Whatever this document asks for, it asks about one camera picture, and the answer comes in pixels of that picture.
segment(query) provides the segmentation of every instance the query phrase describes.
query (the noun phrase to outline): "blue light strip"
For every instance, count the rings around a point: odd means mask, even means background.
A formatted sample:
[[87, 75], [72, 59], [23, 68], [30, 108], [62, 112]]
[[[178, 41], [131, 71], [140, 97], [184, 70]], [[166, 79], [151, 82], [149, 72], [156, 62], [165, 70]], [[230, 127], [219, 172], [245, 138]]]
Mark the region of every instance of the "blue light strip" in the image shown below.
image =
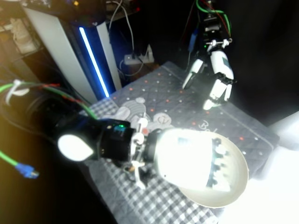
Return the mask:
[[106, 97], [109, 97], [109, 93], [107, 91], [106, 85], [105, 85], [104, 80], [102, 78], [102, 75], [100, 73], [100, 70], [99, 70], [99, 67], [97, 65], [97, 62], [95, 61], [95, 58], [94, 58], [94, 55], [93, 55], [93, 51], [92, 51], [92, 49], [91, 49], [91, 47], [89, 45], [89, 42], [88, 42], [87, 36], [85, 34], [85, 31], [84, 31], [84, 29], [82, 27], [80, 27], [79, 30], [80, 30], [80, 33], [82, 35], [83, 41], [85, 43], [85, 46], [87, 48], [87, 51], [89, 53], [90, 59], [92, 60], [94, 69], [95, 69], [95, 71], [96, 71], [96, 73], [98, 75], [98, 78], [99, 78], [100, 82], [101, 82], [101, 85], [102, 85], [102, 88], [104, 90], [104, 93], [105, 93]]

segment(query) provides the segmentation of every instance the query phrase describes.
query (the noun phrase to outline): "table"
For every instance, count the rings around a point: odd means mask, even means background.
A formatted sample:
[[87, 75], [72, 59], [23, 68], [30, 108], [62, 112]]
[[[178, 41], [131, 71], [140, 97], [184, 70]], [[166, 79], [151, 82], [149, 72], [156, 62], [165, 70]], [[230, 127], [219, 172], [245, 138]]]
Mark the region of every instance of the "table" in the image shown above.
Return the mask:
[[[188, 90], [181, 86], [186, 74], [171, 62], [91, 106], [98, 118], [122, 119], [135, 127], [146, 112], [148, 132], [156, 128], [184, 127], [217, 132], [243, 152], [253, 177], [278, 143], [278, 136], [231, 103], [202, 110], [200, 80]], [[128, 180], [113, 163], [86, 161], [97, 190], [120, 224], [216, 224], [219, 210], [199, 206], [179, 189], [154, 176], [146, 190]]]

